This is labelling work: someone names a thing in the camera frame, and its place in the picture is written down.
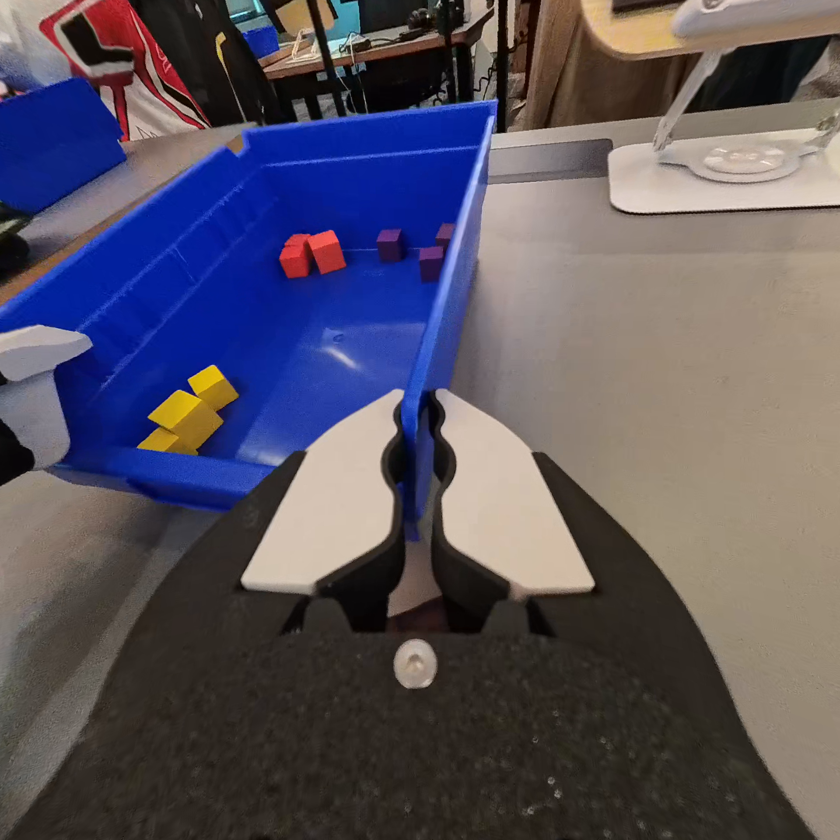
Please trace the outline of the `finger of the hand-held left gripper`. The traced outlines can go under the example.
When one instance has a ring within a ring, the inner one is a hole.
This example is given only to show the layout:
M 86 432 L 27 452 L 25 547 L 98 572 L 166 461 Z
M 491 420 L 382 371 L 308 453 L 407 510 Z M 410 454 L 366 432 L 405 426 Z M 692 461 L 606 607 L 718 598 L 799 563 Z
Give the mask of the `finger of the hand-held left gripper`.
M 35 456 L 35 469 L 59 463 L 70 434 L 56 369 L 92 348 L 82 332 L 35 325 L 1 336 L 1 419 Z

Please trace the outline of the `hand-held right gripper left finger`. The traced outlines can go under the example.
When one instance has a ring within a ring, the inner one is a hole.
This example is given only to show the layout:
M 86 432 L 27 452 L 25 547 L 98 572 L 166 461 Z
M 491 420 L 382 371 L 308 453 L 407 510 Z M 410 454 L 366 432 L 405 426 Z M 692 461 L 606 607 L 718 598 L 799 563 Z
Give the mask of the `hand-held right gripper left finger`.
M 386 392 L 307 447 L 240 577 L 244 591 L 331 599 L 353 630 L 386 629 L 406 562 L 403 398 Z

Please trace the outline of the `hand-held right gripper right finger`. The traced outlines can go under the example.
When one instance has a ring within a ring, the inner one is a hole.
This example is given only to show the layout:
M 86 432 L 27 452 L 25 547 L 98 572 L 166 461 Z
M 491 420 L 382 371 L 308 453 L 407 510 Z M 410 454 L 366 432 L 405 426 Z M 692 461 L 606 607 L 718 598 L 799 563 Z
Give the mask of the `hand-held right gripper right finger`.
M 439 484 L 432 568 L 455 627 L 480 629 L 499 602 L 593 593 L 538 454 L 444 388 L 430 395 L 428 411 Z

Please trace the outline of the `black jacket with yellow trim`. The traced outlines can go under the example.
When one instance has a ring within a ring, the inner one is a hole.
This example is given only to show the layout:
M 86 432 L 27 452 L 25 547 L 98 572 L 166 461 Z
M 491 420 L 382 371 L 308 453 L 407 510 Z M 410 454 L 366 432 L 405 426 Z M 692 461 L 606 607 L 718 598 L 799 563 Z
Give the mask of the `black jacket with yellow trim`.
M 271 83 L 224 2 L 131 5 L 212 127 L 285 122 Z

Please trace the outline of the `white metal stand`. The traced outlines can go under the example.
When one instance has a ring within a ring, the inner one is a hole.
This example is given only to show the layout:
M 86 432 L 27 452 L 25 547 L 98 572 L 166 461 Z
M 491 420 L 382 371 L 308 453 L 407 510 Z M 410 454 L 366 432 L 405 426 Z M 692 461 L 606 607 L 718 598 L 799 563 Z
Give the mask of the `white metal stand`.
M 670 15 L 675 52 L 701 56 L 650 144 L 607 156 L 611 205 L 635 215 L 838 207 L 838 109 L 815 127 L 674 140 L 679 118 L 721 59 L 783 35 L 830 35 L 838 2 L 683 2 Z

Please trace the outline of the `brown cardboard box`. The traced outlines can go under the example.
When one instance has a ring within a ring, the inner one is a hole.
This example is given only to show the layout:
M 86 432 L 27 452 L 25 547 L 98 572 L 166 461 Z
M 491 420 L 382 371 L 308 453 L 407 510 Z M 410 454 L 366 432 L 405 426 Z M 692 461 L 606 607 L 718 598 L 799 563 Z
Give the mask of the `brown cardboard box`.
M 541 2 L 516 127 L 543 130 L 666 113 L 698 56 L 623 61 L 601 51 L 579 2 Z

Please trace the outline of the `white document stand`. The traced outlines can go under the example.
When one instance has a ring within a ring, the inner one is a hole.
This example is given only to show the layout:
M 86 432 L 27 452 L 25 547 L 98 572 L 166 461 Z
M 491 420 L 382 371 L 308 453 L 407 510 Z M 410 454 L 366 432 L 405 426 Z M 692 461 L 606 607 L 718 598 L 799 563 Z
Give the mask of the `white document stand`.
M 597 45 L 621 60 L 837 35 L 838 1 L 583 1 Z

